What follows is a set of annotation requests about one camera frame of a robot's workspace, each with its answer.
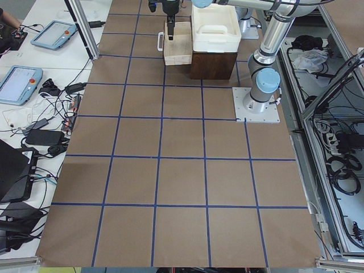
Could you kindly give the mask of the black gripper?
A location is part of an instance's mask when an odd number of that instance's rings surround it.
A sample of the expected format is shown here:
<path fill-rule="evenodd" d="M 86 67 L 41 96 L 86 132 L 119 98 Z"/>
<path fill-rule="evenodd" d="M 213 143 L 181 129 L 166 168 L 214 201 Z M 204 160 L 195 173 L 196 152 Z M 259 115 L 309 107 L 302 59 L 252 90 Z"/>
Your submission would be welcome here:
<path fill-rule="evenodd" d="M 173 40 L 175 15 L 180 10 L 180 0 L 148 0 L 148 7 L 152 13 L 156 11 L 158 3 L 162 4 L 162 10 L 167 15 L 168 40 Z"/>

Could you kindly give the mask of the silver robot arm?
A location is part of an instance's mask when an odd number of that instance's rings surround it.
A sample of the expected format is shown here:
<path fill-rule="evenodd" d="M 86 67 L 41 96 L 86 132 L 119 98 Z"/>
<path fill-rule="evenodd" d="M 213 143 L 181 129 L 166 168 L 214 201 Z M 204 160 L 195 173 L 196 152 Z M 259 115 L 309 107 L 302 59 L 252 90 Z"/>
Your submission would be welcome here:
<path fill-rule="evenodd" d="M 243 99 L 244 108 L 254 114 L 264 112 L 270 104 L 272 95 L 280 84 L 280 75 L 271 66 L 283 40 L 287 36 L 295 18 L 305 16 L 319 5 L 328 1 L 193 1 L 194 6 L 206 8 L 212 3 L 249 9 L 272 11 L 273 16 L 257 50 L 250 56 L 248 67 L 252 87 Z"/>

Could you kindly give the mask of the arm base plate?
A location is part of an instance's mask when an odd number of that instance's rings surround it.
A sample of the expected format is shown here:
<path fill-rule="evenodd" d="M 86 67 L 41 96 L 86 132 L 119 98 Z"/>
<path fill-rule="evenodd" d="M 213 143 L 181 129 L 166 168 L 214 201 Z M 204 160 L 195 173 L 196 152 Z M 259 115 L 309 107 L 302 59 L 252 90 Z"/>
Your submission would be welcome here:
<path fill-rule="evenodd" d="M 250 40 L 259 39 L 259 34 L 257 30 L 259 24 L 256 24 L 254 18 L 240 19 L 238 23 L 241 31 L 241 39 L 250 39 Z"/>
<path fill-rule="evenodd" d="M 279 123 L 274 95 L 271 95 L 268 102 L 256 102 L 251 98 L 250 90 L 251 88 L 232 88 L 235 120 L 247 123 Z"/>

